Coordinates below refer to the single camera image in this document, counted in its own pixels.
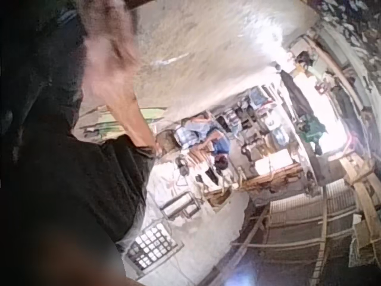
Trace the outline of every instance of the grate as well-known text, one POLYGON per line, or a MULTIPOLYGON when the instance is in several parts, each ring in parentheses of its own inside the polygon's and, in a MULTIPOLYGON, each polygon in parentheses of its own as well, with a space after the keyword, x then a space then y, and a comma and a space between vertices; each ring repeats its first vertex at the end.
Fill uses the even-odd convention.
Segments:
POLYGON ((144 230, 132 243, 127 257, 140 269, 145 270, 166 257, 177 247, 177 242, 162 223, 144 230))

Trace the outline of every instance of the concrete floor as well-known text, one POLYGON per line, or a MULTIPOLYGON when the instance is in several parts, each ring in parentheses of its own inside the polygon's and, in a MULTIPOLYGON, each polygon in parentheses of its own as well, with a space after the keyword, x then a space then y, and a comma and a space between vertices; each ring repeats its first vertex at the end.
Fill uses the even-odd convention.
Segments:
MULTIPOLYGON (((138 8, 139 104, 168 108, 165 125, 205 110, 260 83, 266 75, 258 73, 274 60, 280 45, 316 20, 300 0, 145 4, 138 8)), ((82 113, 96 105, 85 95, 82 113)))

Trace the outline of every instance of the green cloth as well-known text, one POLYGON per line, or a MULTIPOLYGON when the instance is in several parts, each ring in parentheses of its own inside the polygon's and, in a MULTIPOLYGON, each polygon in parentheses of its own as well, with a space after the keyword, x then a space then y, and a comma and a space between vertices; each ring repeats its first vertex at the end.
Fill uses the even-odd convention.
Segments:
POLYGON ((313 115, 303 115, 298 123, 297 133, 305 142, 318 144, 323 134, 327 132, 324 124, 321 124, 319 119, 313 115), (308 125, 308 131, 302 131, 301 126, 308 125))

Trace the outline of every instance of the man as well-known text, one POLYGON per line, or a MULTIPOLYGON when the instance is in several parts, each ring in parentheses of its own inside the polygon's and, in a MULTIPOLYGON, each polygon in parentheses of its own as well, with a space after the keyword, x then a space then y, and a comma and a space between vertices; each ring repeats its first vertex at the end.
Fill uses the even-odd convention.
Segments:
POLYGON ((60 9, 16 2, 2 62, 7 273, 17 285, 135 285, 115 244, 125 251, 140 229, 155 139, 133 92, 124 2, 79 1, 81 21, 72 11, 45 21, 60 9), (101 99, 126 135, 78 141, 71 130, 82 91, 101 99))
POLYGON ((214 157, 214 165, 218 172, 228 167, 227 155, 230 151, 230 142, 225 134, 214 125, 210 113, 207 113, 206 116, 202 114, 184 119, 182 125, 184 128, 196 132, 202 140, 200 144, 194 146, 195 150, 206 150, 208 145, 212 143, 213 151, 211 154, 214 157))

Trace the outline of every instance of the metal sheet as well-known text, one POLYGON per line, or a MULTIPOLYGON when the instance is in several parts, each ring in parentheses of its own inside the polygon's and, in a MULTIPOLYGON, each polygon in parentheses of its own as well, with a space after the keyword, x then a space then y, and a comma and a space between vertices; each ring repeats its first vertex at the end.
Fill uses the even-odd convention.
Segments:
MULTIPOLYGON (((343 179, 327 185, 328 214, 355 206, 352 190, 348 188, 343 179)), ((283 200, 271 202, 271 224, 281 225, 286 222, 312 219, 322 215, 323 197, 317 195, 313 198, 305 194, 296 195, 283 200)))

